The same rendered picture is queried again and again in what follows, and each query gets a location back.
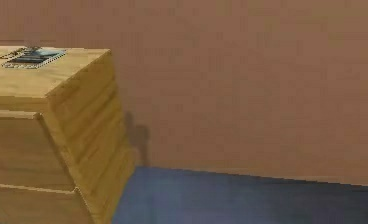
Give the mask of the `yellow wooden chest of drawers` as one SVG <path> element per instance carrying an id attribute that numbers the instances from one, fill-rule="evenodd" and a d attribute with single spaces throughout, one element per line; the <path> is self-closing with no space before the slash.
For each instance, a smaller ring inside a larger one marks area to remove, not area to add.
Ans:
<path id="1" fill-rule="evenodd" d="M 0 224 L 112 224 L 135 169 L 108 49 L 0 46 Z"/>

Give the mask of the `grey flat patterned object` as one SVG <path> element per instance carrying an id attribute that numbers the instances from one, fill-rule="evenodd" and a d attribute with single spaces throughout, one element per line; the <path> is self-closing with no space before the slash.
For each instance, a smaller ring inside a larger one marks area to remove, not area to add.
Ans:
<path id="1" fill-rule="evenodd" d="M 66 54 L 65 49 L 45 49 L 42 47 L 22 47 L 2 55 L 3 68 L 38 69 Z"/>

